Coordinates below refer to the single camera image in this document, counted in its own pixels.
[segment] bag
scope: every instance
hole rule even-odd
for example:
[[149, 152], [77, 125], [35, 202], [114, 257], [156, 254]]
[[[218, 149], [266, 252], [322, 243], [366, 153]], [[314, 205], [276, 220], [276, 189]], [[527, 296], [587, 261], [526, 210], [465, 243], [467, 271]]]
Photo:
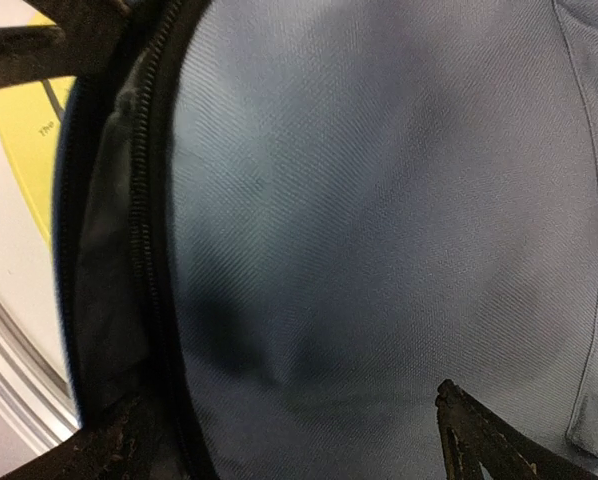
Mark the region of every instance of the bag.
[[28, 3], [82, 430], [5, 478], [598, 478], [598, 4]]

